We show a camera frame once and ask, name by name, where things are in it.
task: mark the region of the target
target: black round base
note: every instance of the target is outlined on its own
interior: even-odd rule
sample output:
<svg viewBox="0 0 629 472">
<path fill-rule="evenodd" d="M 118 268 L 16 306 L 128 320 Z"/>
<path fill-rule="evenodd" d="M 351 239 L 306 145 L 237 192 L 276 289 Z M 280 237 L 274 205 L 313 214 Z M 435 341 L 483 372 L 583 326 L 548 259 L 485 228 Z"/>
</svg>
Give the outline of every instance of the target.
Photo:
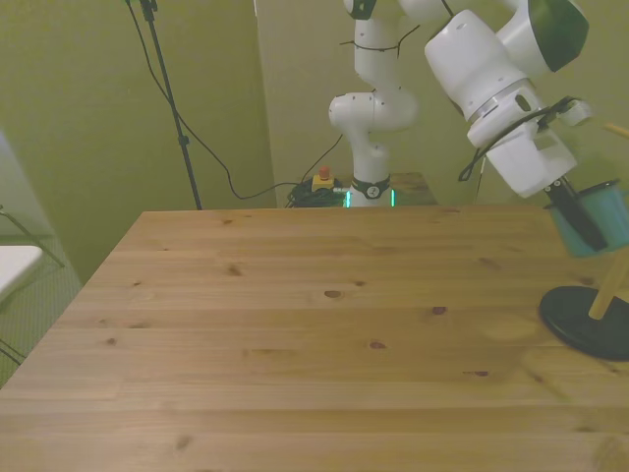
<svg viewBox="0 0 629 472">
<path fill-rule="evenodd" d="M 543 322 L 563 342 L 608 361 L 629 361 L 629 303 L 614 298 L 601 321 L 589 312 L 598 290 L 560 287 L 549 291 L 540 304 Z"/>
</svg>

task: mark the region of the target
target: wood grain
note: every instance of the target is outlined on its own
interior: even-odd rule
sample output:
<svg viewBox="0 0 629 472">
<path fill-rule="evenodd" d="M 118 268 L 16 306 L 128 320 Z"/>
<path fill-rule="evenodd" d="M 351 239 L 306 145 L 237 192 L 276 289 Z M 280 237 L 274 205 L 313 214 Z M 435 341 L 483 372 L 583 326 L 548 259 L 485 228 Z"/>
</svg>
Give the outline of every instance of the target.
<svg viewBox="0 0 629 472">
<path fill-rule="evenodd" d="M 537 313 L 611 262 L 534 207 L 145 213 L 0 390 L 0 470 L 626 470 L 629 367 Z"/>
</svg>

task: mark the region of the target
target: black cable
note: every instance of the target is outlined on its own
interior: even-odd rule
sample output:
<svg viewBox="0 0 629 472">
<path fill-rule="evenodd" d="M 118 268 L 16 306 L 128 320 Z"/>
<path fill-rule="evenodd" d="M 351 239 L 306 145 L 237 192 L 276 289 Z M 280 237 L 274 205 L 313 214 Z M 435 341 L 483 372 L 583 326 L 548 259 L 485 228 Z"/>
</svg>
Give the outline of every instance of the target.
<svg viewBox="0 0 629 472">
<path fill-rule="evenodd" d="M 543 119 L 540 120 L 540 127 L 547 126 L 547 122 L 549 121 L 548 118 L 553 117 L 558 111 L 561 111 L 567 104 L 569 104 L 571 101 L 576 100 L 576 99 L 578 99 L 578 98 L 574 98 L 572 96 L 566 96 L 565 98 L 562 98 L 561 100 L 559 100 L 557 103 L 555 103 L 552 106 L 547 106 L 546 108 L 543 108 L 541 110 L 535 111 L 535 112 L 533 112 L 533 113 L 531 113 L 531 114 L 529 114 L 529 115 L 527 115 L 527 116 L 525 116 L 523 118 L 520 118 L 518 121 L 516 121 L 515 123 L 510 125 L 504 131 L 502 131 L 502 133 L 500 133 L 498 136 L 496 136 L 487 146 L 485 146 L 482 149 L 480 149 L 480 148 L 476 149 L 476 152 L 474 154 L 474 157 L 472 158 L 472 161 L 459 174 L 459 182 L 467 182 L 467 181 L 469 181 L 470 178 L 472 177 L 472 172 L 474 172 L 474 167 L 476 167 L 476 164 L 483 157 L 485 157 L 486 154 L 495 145 L 497 145 L 502 139 L 504 139 L 504 137 L 506 137 L 510 133 L 513 133 L 520 126 L 524 125 L 525 123 L 528 123 L 531 120 L 534 120 L 534 119 L 538 118 L 539 116 L 543 117 Z"/>
<path fill-rule="evenodd" d="M 170 80 L 168 79 L 168 70 L 166 69 L 166 63 L 164 61 L 164 56 L 161 52 L 161 46 L 159 45 L 159 38 L 157 37 L 157 30 L 155 29 L 155 17 L 153 15 L 153 11 L 157 9 L 155 1 L 153 0 L 140 0 L 142 4 L 142 9 L 144 13 L 144 18 L 148 23 L 148 28 L 150 29 L 150 35 L 153 39 L 153 44 L 155 46 L 155 53 L 157 54 L 157 60 L 159 62 L 159 67 L 161 69 L 161 75 L 164 79 L 164 86 L 166 87 L 166 94 L 168 96 L 168 103 L 170 104 L 170 108 L 173 114 L 173 118 L 175 120 L 175 128 L 177 129 L 177 141 L 179 142 L 179 147 L 181 148 L 182 155 L 184 156 L 184 163 L 186 164 L 186 171 L 188 172 L 188 179 L 190 180 L 190 187 L 193 191 L 193 196 L 195 198 L 195 205 L 197 209 L 203 209 L 203 205 L 200 200 L 199 187 L 197 186 L 197 179 L 195 178 L 195 169 L 193 168 L 192 161 L 190 159 L 190 154 L 188 152 L 188 144 L 190 140 L 188 137 L 184 136 L 184 132 L 181 129 L 181 121 L 179 117 L 179 111 L 177 111 L 177 105 L 175 104 L 175 96 L 173 94 L 173 90 L 170 87 Z M 131 0 L 127 0 L 127 5 L 132 10 Z"/>
<path fill-rule="evenodd" d="M 326 152 L 323 153 L 323 155 L 311 166 L 310 169 L 308 169 L 306 171 L 306 173 L 304 174 L 304 177 L 302 177 L 302 181 L 300 183 L 304 183 L 304 181 L 306 180 L 306 177 L 308 177 L 308 174 L 311 172 L 311 170 L 313 170 L 317 164 L 319 164 L 322 160 L 325 159 L 325 157 L 330 154 L 337 146 L 338 144 L 341 142 L 341 140 L 343 139 L 343 135 L 338 137 L 338 140 L 336 140 L 336 143 L 334 143 L 334 145 L 328 149 Z"/>
<path fill-rule="evenodd" d="M 448 5 L 448 2 L 446 2 L 445 0 L 441 0 L 441 3 L 443 4 L 443 6 L 445 7 L 445 9 L 448 11 L 448 13 L 450 14 L 450 17 L 454 18 L 454 12 L 452 11 L 452 9 L 450 8 L 450 6 Z"/>
<path fill-rule="evenodd" d="M 25 356 L 24 354 L 22 354 L 19 350 L 17 350 L 15 347 L 13 347 L 11 344 L 9 344 L 7 341 L 5 341 L 4 339 L 0 338 L 0 343 L 4 344 L 8 349 L 10 349 L 11 351 L 13 351 L 15 354 L 17 354 L 18 356 L 22 357 L 23 359 L 26 359 L 27 356 Z"/>
<path fill-rule="evenodd" d="M 161 91 L 161 94 L 164 95 L 164 98 L 166 99 L 166 101 L 168 101 L 170 103 L 170 99 L 168 97 L 168 94 L 166 93 L 166 90 L 164 90 L 163 86 L 161 85 L 159 79 L 157 78 L 157 76 L 155 76 L 155 72 L 153 71 L 152 65 L 150 63 L 150 57 L 148 55 L 148 49 L 146 48 L 146 43 L 144 41 L 144 36 L 142 34 L 142 30 L 140 29 L 140 24 L 138 23 L 138 19 L 136 18 L 136 13 L 134 12 L 133 7 L 131 6 L 131 1 L 130 0 L 126 0 L 127 3 L 127 7 L 129 7 L 129 12 L 131 13 L 131 17 L 134 21 L 134 24 L 136 26 L 136 30 L 138 32 L 138 36 L 140 38 L 140 43 L 142 44 L 142 49 L 143 49 L 143 53 L 144 53 L 144 58 L 146 59 L 146 65 L 148 66 L 148 71 L 150 72 L 150 75 L 152 76 L 155 84 L 157 85 L 157 87 L 159 88 L 159 91 Z M 211 147 L 209 147 L 200 137 L 199 135 L 197 135 L 197 133 L 195 133 L 195 131 L 188 125 L 188 123 L 186 123 L 186 120 L 184 120 L 184 117 L 181 116 L 181 114 L 179 114 L 178 112 L 178 116 L 179 116 L 179 120 L 181 121 L 182 125 L 184 125 L 184 128 L 186 128 L 186 130 L 192 135 L 193 138 L 195 138 L 195 140 L 197 140 L 197 142 L 205 149 L 207 150 L 207 152 L 209 152 L 211 154 L 211 156 L 216 160 L 216 162 L 218 162 L 218 164 L 223 168 L 223 170 L 225 171 L 225 173 L 227 174 L 227 182 L 229 184 L 229 189 L 231 190 L 232 194 L 234 195 L 234 197 L 236 197 L 238 200 L 250 200 L 250 199 L 254 199 L 256 197 L 259 197 L 260 195 L 263 195 L 267 192 L 270 192 L 272 190 L 275 190 L 278 187 L 282 187 L 282 186 L 286 186 L 286 185 L 292 185 L 292 186 L 297 186 L 299 185 L 299 183 L 297 182 L 281 182 L 279 184 L 276 184 L 272 187 L 269 187 L 266 190 L 263 190 L 261 192 L 258 192 L 255 195 L 250 195 L 247 197 L 243 197 L 241 196 L 236 189 L 234 188 L 234 184 L 232 182 L 232 175 L 231 172 L 229 170 L 229 168 L 227 167 L 227 165 L 220 159 L 220 157 L 218 157 L 218 155 L 216 154 L 216 152 L 214 152 Z M 319 163 L 329 152 L 327 152 L 326 154 L 324 154 L 318 161 L 317 163 Z"/>
<path fill-rule="evenodd" d="M 421 28 L 421 27 L 422 27 L 422 25 L 417 25 L 416 27 L 411 29 L 409 32 L 404 34 L 402 36 L 402 38 L 398 41 L 397 45 L 395 45 L 395 46 L 390 46 L 390 47 L 365 47 L 365 46 L 361 46 L 360 44 L 357 44 L 356 41 L 354 41 L 354 40 L 341 42 L 341 43 L 339 43 L 339 45 L 340 46 L 345 46 L 347 44 L 353 44 L 353 45 L 355 45 L 359 49 L 364 49 L 366 51 L 379 51 L 379 52 L 393 51 L 393 50 L 397 49 L 397 56 L 400 57 L 400 50 L 402 48 L 402 43 L 404 42 L 404 40 L 407 37 L 409 37 L 411 34 L 413 34 L 415 31 L 417 31 L 419 28 Z"/>
<path fill-rule="evenodd" d="M 17 360 L 15 357 L 13 357 L 11 354 L 9 354 L 7 351 L 5 351 L 4 349 L 2 349 L 0 347 L 0 354 L 4 354 L 5 356 L 7 356 L 10 360 L 12 360 L 18 367 L 20 367 L 22 365 L 22 363 Z"/>
</svg>

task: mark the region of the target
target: wooden stick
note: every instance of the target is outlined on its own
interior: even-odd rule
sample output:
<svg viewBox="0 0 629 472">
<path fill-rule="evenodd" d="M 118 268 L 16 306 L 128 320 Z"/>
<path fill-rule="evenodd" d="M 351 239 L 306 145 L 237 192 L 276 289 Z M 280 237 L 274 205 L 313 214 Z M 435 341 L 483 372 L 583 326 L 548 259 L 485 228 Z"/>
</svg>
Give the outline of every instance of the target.
<svg viewBox="0 0 629 472">
<path fill-rule="evenodd" d="M 607 313 L 607 309 L 613 300 L 616 292 L 622 285 L 625 275 L 629 270 L 629 247 L 622 248 L 614 255 L 611 269 L 605 276 L 600 286 L 599 295 L 594 301 L 594 305 L 590 309 L 590 318 L 593 320 L 602 320 Z"/>
<path fill-rule="evenodd" d="M 613 133 L 614 135 L 622 136 L 623 138 L 626 138 L 627 140 L 629 140 L 629 130 L 620 128 L 619 126 L 616 126 L 612 123 L 607 123 L 606 125 L 603 126 L 603 129 L 608 130 L 610 133 Z"/>
</svg>

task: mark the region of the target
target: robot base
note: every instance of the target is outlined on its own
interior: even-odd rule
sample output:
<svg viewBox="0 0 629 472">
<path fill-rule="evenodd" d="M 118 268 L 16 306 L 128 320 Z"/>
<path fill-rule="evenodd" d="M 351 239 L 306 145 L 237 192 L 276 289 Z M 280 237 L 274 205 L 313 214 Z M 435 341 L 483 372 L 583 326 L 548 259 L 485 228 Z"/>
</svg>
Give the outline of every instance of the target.
<svg viewBox="0 0 629 472">
<path fill-rule="evenodd" d="M 346 207 L 395 207 L 395 193 L 393 190 L 387 189 L 382 192 L 379 198 L 370 200 L 362 192 L 352 187 L 349 192 L 349 204 L 346 203 Z"/>
<path fill-rule="evenodd" d="M 629 361 L 629 303 L 614 298 L 601 321 L 589 311 L 598 290 L 559 287 L 548 292 L 540 315 L 548 328 L 569 346 L 608 361 Z"/>
</svg>

